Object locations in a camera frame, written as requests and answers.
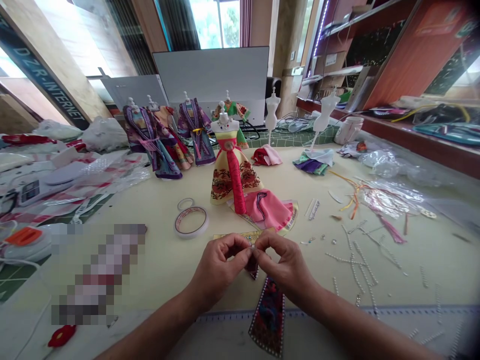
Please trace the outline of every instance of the purple fabric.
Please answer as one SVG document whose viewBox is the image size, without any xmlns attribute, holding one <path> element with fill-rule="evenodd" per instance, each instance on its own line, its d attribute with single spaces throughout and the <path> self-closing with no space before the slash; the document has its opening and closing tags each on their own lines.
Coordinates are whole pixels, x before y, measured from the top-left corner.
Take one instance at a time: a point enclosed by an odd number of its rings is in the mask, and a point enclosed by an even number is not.
<svg viewBox="0 0 480 360">
<path fill-rule="evenodd" d="M 317 160 L 309 159 L 300 164 L 294 164 L 297 169 L 303 170 L 306 173 L 313 174 L 315 170 L 321 167 L 323 164 Z"/>
</svg>

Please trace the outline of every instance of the miniature hanfu dress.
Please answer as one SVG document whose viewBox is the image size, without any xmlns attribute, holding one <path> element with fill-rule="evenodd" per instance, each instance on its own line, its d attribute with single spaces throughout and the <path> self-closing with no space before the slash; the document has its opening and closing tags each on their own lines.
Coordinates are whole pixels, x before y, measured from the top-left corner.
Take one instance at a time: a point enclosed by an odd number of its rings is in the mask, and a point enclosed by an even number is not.
<svg viewBox="0 0 480 360">
<path fill-rule="evenodd" d="M 197 99 L 180 104 L 178 114 L 178 134 L 185 139 L 192 138 L 193 153 L 197 166 L 215 162 L 215 153 L 210 142 L 210 119 L 199 106 Z"/>
<path fill-rule="evenodd" d="M 160 106 L 158 103 L 149 101 L 149 106 L 148 109 L 151 111 L 152 115 L 155 117 L 155 119 L 160 122 L 161 125 L 164 126 L 164 128 L 168 131 L 168 133 L 173 136 L 173 138 L 176 140 L 176 144 L 173 146 L 167 146 L 166 150 L 170 154 L 171 158 L 177 166 L 183 170 L 190 169 L 194 162 L 194 157 L 190 153 L 190 150 L 188 147 L 186 147 L 183 143 L 182 140 L 178 137 L 178 135 L 175 133 L 174 128 L 173 128 L 173 114 L 174 114 L 174 109 L 172 107 L 168 106 Z"/>
<path fill-rule="evenodd" d="M 138 107 L 132 100 L 130 102 L 123 108 L 130 149 L 147 153 L 157 178 L 181 179 L 182 173 L 165 147 L 174 146 L 177 140 L 154 118 L 150 110 Z"/>
<path fill-rule="evenodd" d="M 226 91 L 226 100 L 225 100 L 225 112 L 228 114 L 228 116 L 233 116 L 233 115 L 238 115 L 242 121 L 246 121 L 250 115 L 250 110 L 248 110 L 245 106 L 242 104 L 235 102 L 235 101 L 230 101 L 228 90 Z M 215 112 L 213 113 L 213 116 L 211 117 L 211 120 L 217 121 L 220 116 L 220 112 L 222 109 L 220 108 L 220 105 L 218 105 L 215 109 Z M 242 129 L 238 129 L 238 132 L 236 133 L 236 145 L 241 148 L 241 149 L 248 149 L 249 144 L 247 143 L 247 140 L 245 139 L 245 135 L 242 132 Z"/>
<path fill-rule="evenodd" d="M 237 146 L 239 122 L 229 119 L 225 112 L 221 112 L 219 120 L 212 123 L 212 129 L 215 131 L 220 151 L 213 170 L 210 202 L 220 205 L 233 199 L 235 212 L 245 214 L 247 208 L 244 194 L 258 192 L 264 185 Z"/>
</svg>

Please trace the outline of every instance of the plastic sheet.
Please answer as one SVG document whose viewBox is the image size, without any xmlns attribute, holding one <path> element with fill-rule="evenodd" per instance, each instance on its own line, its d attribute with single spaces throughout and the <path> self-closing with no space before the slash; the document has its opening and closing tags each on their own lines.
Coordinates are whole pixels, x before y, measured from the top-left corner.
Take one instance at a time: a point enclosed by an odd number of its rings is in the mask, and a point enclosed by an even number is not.
<svg viewBox="0 0 480 360">
<path fill-rule="evenodd" d="M 365 189 L 362 192 L 362 201 L 371 209 L 394 219 L 398 219 L 404 213 L 418 215 L 420 204 L 425 201 L 422 193 L 401 182 L 379 179 L 369 181 L 368 186 L 373 189 Z"/>
</svg>

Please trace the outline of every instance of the white bag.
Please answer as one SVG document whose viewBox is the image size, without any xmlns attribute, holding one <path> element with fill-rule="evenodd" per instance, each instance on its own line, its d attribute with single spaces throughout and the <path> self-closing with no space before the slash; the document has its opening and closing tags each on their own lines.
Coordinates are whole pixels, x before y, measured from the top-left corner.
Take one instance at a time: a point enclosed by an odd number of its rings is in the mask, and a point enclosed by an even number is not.
<svg viewBox="0 0 480 360">
<path fill-rule="evenodd" d="M 129 147 L 127 134 L 119 122 L 112 117 L 97 116 L 88 129 L 83 132 L 81 139 L 87 150 L 96 153 L 112 152 Z"/>
<path fill-rule="evenodd" d="M 32 131 L 35 135 L 46 136 L 52 140 L 64 140 L 78 138 L 82 134 L 82 130 L 75 126 L 61 124 L 54 120 L 43 120 L 38 128 Z"/>
</svg>

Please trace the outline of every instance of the signboard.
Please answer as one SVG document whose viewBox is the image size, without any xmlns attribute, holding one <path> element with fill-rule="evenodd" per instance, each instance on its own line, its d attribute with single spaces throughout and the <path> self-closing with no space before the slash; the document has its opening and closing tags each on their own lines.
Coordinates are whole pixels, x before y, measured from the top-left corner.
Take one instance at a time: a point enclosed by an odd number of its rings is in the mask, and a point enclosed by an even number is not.
<svg viewBox="0 0 480 360">
<path fill-rule="evenodd" d="M 76 107 L 69 95 L 59 83 L 50 75 L 48 70 L 30 51 L 25 42 L 18 36 L 7 20 L 0 14 L 0 44 L 10 59 L 36 85 L 40 86 L 44 94 L 55 103 L 58 109 L 81 130 L 89 127 L 89 122 Z"/>
</svg>

